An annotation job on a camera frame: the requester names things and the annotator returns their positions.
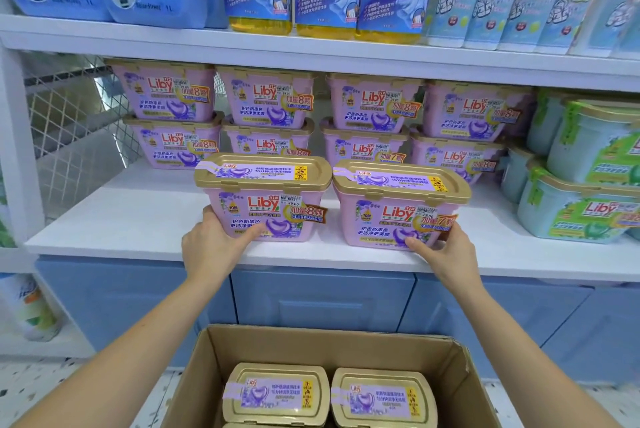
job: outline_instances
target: floor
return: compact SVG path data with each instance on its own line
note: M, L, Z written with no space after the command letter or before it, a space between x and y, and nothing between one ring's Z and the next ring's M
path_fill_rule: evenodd
M25 411L81 366L76 359L18 359L0 356L0 428L8 428ZM166 372L158 380L131 428L159 428L181 372ZM503 428L522 423L499 383L485 383ZM640 428L640 388L637 386L585 386L624 428Z

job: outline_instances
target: person's left hand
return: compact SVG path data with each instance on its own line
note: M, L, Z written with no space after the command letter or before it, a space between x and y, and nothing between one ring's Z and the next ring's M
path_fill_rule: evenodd
M254 224L241 236L230 238L211 205L204 207L202 222L182 237L182 261L188 281L218 289L236 266L244 249L264 230L264 224Z

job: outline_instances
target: blue cabinet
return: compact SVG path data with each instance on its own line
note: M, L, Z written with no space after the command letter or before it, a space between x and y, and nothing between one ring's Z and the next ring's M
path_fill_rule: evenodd
M497 377L453 295L434 275L416 276L398 331L452 336L469 348L481 377ZM592 292L590 288L548 285L536 279L484 278L483 282L538 345L545 343Z
M543 350L579 381L640 379L640 285L596 288Z
M96 351L144 317L186 278L181 262L41 256L36 270ZM202 323L236 323L227 279L172 359L186 366Z
M312 268L236 269L241 324L395 332L415 277Z

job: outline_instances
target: yellow warning label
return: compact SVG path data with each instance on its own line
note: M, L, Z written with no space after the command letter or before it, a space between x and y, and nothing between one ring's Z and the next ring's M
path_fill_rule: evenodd
M414 388L406 389L406 399L409 402L409 412L411 416L420 416L420 405L418 404L418 394Z
M314 405L314 382L304 381L302 383L302 408L311 409L313 405Z
M307 165L296 165L293 172L293 180L307 180Z
M429 181L431 182L431 185L433 185L433 188L436 189L436 191L438 191L438 192L446 192L447 191L447 187L445 187L444 182L442 180L440 180L440 178L438 178L438 177L429 177Z

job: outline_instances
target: upper shelf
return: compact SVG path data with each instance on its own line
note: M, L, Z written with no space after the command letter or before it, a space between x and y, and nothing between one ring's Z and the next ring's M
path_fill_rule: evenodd
M0 15L16 50L640 92L640 61Z
M116 176L27 243L36 254L180 261L180 240L209 204L193 173L154 170L142 159ZM308 242L256 242L245 265L428 272L417 255L348 246L340 227L340 204L330 187L321 203L327 224ZM476 244L483 275L578 281L640 281L633 259L639 244L624 236L615 244L539 239L515 218L515 206L491 177L474 185L473 199L459 209L462 228Z

